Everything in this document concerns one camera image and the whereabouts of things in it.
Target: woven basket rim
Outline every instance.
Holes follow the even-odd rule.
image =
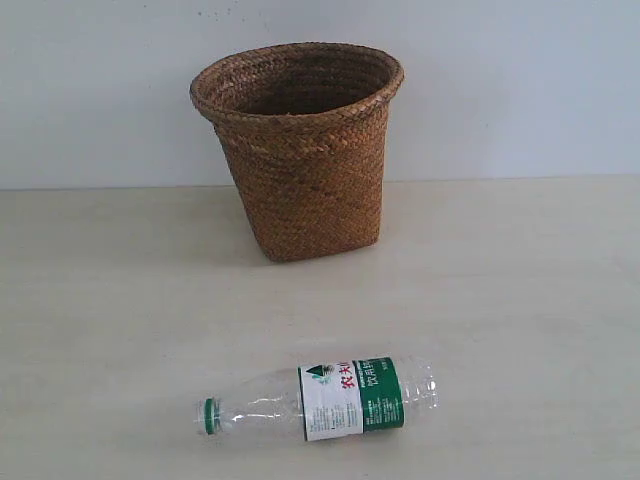
[[[371,95],[358,100],[357,102],[343,105],[338,108],[327,110],[319,113],[305,114],[258,114],[245,113],[238,110],[224,109],[216,105],[210,99],[201,94],[202,88],[207,85],[207,81],[211,75],[224,71],[224,69],[234,63],[252,60],[255,61],[262,57],[272,55],[273,53],[286,54],[287,51],[295,51],[300,49],[313,50],[348,50],[353,53],[369,55],[382,60],[388,68],[389,81],[379,90]],[[314,129],[321,128],[323,125],[334,125],[336,122],[344,122],[351,119],[360,118],[368,115],[380,106],[386,105],[395,96],[404,80],[404,70],[400,62],[388,53],[376,48],[364,45],[355,45],[351,43],[329,43],[329,42],[303,42],[303,43],[287,43],[247,50],[240,53],[228,55],[202,70],[191,82],[189,93],[191,101],[202,116],[209,121],[240,123],[245,127],[260,126],[282,126],[289,128],[304,127],[313,125]]]

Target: plastic bottle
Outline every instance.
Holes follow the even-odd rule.
[[[266,374],[199,402],[195,422],[221,440],[313,441],[409,425],[437,405],[424,360],[385,357]]]

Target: woven straw texture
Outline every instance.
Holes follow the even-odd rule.
[[[191,84],[214,126],[258,244],[274,261],[375,243],[389,102],[402,67],[348,44],[224,58]]]

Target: bottle label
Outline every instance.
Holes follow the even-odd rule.
[[[389,357],[298,368],[309,441],[398,428],[402,393]]]

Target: table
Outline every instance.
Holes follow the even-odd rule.
[[[389,183],[378,245],[276,265],[233,188],[0,193],[0,478],[640,475],[640,177]],[[192,404],[420,354],[387,435],[225,448]]]

